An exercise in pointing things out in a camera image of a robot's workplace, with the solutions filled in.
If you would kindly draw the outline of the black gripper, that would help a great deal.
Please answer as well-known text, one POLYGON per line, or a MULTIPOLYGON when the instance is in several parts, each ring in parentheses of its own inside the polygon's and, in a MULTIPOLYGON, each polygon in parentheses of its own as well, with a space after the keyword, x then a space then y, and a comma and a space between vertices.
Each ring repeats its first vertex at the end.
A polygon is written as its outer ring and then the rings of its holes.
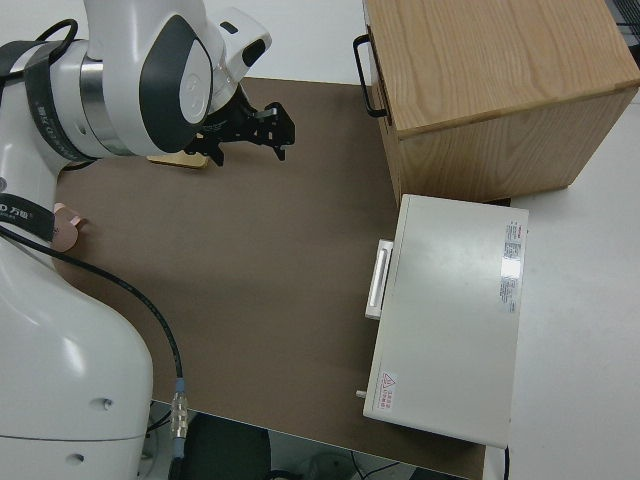
POLYGON ((282 104, 273 102, 257 111, 244 89, 237 87, 227 104, 206 117, 184 152, 201 155, 222 167, 225 155, 220 143, 249 141, 270 147, 284 161, 286 149, 295 143, 295 134, 295 124, 282 104))

